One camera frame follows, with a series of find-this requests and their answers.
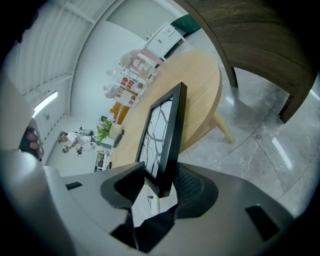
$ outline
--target gray floor tile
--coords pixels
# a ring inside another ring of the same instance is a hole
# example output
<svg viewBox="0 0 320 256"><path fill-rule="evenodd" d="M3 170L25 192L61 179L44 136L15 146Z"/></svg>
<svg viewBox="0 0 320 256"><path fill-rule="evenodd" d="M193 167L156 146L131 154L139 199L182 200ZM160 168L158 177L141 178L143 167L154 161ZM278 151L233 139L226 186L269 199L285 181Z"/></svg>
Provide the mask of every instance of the gray floor tile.
<svg viewBox="0 0 320 256"><path fill-rule="evenodd" d="M215 128L180 154L180 162L208 167L222 159L259 127L275 105L279 92L275 85L242 69L238 69L236 74L239 88L231 87L226 81L217 108L235 142L228 143L222 132Z"/></svg>
<svg viewBox="0 0 320 256"><path fill-rule="evenodd" d="M300 215L308 206L320 177L320 149L296 184L278 202L292 215Z"/></svg>
<svg viewBox="0 0 320 256"><path fill-rule="evenodd" d="M288 93L238 68L239 88L230 87L222 61L206 33L200 29L186 40L174 54L204 50L219 64L223 87L218 110L236 141L227 143L215 128L181 153L178 160L242 177L275 199L287 192L279 201L297 215L316 186L317 161L313 156L320 144L319 74L300 109L283 124L278 114Z"/></svg>
<svg viewBox="0 0 320 256"><path fill-rule="evenodd" d="M308 167L320 144L320 101L309 93L286 124L279 119L280 106L276 104L252 136L270 159L284 190L288 191Z"/></svg>
<svg viewBox="0 0 320 256"><path fill-rule="evenodd" d="M232 153L212 164L209 169L243 178L274 199L284 194L275 169L251 136Z"/></svg>

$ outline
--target photo frame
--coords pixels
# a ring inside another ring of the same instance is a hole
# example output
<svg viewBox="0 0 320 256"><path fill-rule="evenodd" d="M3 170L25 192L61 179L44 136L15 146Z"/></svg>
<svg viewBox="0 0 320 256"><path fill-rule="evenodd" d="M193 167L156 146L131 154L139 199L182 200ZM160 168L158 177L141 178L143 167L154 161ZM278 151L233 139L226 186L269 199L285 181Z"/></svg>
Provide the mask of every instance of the photo frame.
<svg viewBox="0 0 320 256"><path fill-rule="evenodd" d="M180 82L151 105L136 162L145 163L145 181L159 197L168 197L176 173L187 101Z"/></svg>

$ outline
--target desk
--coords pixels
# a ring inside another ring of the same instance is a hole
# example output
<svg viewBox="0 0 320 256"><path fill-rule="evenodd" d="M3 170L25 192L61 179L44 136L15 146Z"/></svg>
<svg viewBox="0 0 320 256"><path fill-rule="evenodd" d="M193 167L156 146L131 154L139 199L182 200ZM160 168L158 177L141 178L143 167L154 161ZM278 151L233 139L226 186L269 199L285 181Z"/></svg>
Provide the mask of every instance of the desk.
<svg viewBox="0 0 320 256"><path fill-rule="evenodd" d="M278 13L276 5L266 4L265 0L174 1L208 35L221 57L231 86L238 87L235 68L239 68L289 93L279 113L286 123L315 83L318 72L315 63L319 60L312 47L316 45L308 43L304 48L306 45L301 40L307 40L306 35L297 37L297 31L288 24L288 16ZM301 17L303 13L312 16L310 4L299 10L297 7L290 6L292 17L294 14ZM310 20L300 18L301 31L312 31L315 26Z"/></svg>
<svg viewBox="0 0 320 256"><path fill-rule="evenodd" d="M113 168L135 161L150 106L181 81L187 86L187 95L180 152L216 126L230 143L234 141L216 111L222 91L221 72L217 62L201 50L183 52L159 67L155 81L148 86L136 107L128 111L122 123L124 136L112 152Z"/></svg>

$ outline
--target black picture frame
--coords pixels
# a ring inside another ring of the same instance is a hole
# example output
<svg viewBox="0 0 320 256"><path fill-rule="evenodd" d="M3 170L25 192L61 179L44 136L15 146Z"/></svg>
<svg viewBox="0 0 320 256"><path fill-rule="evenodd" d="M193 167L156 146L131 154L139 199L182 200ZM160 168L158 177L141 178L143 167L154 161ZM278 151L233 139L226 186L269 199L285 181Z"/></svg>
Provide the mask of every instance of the black picture frame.
<svg viewBox="0 0 320 256"><path fill-rule="evenodd" d="M180 82L151 105L141 135L138 151L135 157L135 161L138 162L143 150L143 145L148 131L152 111L172 98L169 119L167 122L166 133L160 160L158 163L156 177L150 174L146 169L144 170L145 181L159 198L169 196L173 180L175 178L176 166L184 127L187 103L187 89L187 86L183 82Z"/></svg>

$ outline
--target black slot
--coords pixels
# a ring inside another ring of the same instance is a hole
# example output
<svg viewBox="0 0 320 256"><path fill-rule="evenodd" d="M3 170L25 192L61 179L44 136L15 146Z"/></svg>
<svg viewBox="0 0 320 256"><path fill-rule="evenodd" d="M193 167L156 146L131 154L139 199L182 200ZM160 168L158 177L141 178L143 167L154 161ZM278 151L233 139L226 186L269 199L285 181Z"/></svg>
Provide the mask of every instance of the black slot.
<svg viewBox="0 0 320 256"><path fill-rule="evenodd" d="M67 184L65 186L66 186L67 190L73 190L73 189L75 189L77 187L81 187L82 184L80 182L73 182L73 183Z"/></svg>
<svg viewBox="0 0 320 256"><path fill-rule="evenodd" d="M279 232L280 229L259 205L248 207L245 211L249 214L264 241Z"/></svg>

